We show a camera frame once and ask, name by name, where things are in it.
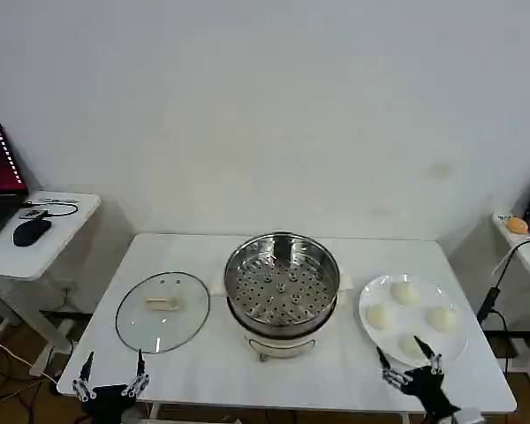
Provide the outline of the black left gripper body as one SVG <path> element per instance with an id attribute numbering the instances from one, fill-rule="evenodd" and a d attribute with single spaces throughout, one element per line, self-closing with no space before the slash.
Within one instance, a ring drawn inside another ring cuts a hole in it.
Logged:
<path id="1" fill-rule="evenodd" d="M 135 397 L 123 395 L 125 385 L 101 386 L 92 389 L 95 398 L 81 403 L 81 410 L 95 424 L 120 424 L 124 412 L 135 404 Z"/>

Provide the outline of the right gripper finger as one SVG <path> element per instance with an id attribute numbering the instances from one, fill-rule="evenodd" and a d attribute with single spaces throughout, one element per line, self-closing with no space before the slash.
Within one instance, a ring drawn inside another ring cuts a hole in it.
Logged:
<path id="1" fill-rule="evenodd" d="M 430 371 L 433 375 L 441 375 L 442 370 L 442 355 L 440 353 L 435 353 L 434 350 L 430 347 L 429 344 L 425 343 L 419 337 L 413 337 L 416 344 L 419 346 L 423 354 L 429 360 Z"/>
<path id="2" fill-rule="evenodd" d="M 405 389 L 413 382 L 413 378 L 410 375 L 398 372 L 390 365 L 383 350 L 379 346 L 376 347 L 376 351 L 382 368 L 382 378 L 385 382 L 399 390 Z"/>

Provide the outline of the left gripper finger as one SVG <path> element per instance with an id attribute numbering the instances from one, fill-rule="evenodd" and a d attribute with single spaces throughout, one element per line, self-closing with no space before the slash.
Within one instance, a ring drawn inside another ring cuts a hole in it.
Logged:
<path id="1" fill-rule="evenodd" d="M 143 358 L 143 352 L 141 349 L 138 350 L 138 360 L 136 367 L 136 376 L 129 383 L 126 388 L 122 391 L 123 397 L 138 398 L 140 394 L 149 384 L 149 375 L 145 370 L 145 360 Z"/>
<path id="2" fill-rule="evenodd" d="M 95 397 L 94 392 L 91 391 L 88 385 L 93 359 L 94 353 L 90 352 L 87 360 L 80 369 L 79 377 L 72 381 L 73 392 L 79 401 L 88 401 Z"/>

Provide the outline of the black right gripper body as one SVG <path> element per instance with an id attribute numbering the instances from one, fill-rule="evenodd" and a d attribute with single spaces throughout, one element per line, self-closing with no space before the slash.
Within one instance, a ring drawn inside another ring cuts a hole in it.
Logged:
<path id="1" fill-rule="evenodd" d="M 401 391 L 419 399 L 425 413 L 432 420 L 441 420 L 460 410 L 453 405 L 442 390 L 444 374 L 433 372 L 432 367 L 417 367 L 404 372 L 406 383 Z"/>

